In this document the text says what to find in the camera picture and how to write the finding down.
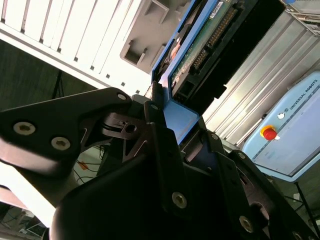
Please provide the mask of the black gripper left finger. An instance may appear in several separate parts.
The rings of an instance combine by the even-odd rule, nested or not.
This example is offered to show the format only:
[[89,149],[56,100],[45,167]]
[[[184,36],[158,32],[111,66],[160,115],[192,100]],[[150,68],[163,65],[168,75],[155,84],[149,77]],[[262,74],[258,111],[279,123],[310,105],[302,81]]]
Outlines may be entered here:
[[0,159],[43,177],[63,178],[85,150],[123,140],[119,166],[104,174],[134,158],[154,159],[162,207],[177,214],[187,207],[187,179],[159,99],[156,94],[138,103],[109,87],[3,111]]

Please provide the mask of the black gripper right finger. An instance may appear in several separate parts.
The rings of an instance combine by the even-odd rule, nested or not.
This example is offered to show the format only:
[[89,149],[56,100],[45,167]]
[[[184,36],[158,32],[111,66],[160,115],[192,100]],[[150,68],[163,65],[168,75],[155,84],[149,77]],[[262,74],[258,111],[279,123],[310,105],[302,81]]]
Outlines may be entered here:
[[211,160],[203,156],[215,152],[224,156],[224,161],[233,161],[237,177],[247,197],[252,217],[271,240],[318,240],[314,233],[291,207],[276,185],[257,168],[242,151],[233,149],[226,152],[221,139],[207,130],[200,119],[184,139],[184,149],[188,162],[200,167],[208,166]]

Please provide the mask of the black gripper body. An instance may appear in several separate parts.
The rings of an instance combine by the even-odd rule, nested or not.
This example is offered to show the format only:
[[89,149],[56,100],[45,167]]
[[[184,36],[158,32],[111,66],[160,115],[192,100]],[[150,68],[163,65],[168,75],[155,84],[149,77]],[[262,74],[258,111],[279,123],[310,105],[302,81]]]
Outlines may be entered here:
[[52,240],[248,240],[250,207],[236,166],[212,155],[211,172],[184,165],[187,206],[165,210],[153,158],[136,157],[68,193],[56,208]]

